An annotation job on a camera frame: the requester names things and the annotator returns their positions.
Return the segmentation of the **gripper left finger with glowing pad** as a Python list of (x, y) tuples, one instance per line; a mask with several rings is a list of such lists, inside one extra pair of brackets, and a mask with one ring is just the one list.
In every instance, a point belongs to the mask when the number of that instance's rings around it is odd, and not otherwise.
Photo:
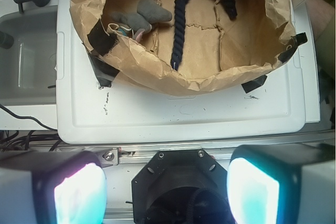
[(102, 223), (106, 206), (97, 154), (1, 153), (1, 223)]

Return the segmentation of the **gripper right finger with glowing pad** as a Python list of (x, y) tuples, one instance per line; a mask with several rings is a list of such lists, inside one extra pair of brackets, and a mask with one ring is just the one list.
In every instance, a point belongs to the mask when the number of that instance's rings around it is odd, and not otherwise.
[(241, 145), (227, 194), (237, 223), (335, 223), (335, 146)]

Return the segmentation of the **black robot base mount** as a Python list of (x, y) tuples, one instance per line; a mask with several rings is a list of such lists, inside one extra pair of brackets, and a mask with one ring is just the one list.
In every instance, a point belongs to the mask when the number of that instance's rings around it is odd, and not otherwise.
[(205, 150), (159, 151), (132, 180), (134, 223), (235, 223), (227, 170)]

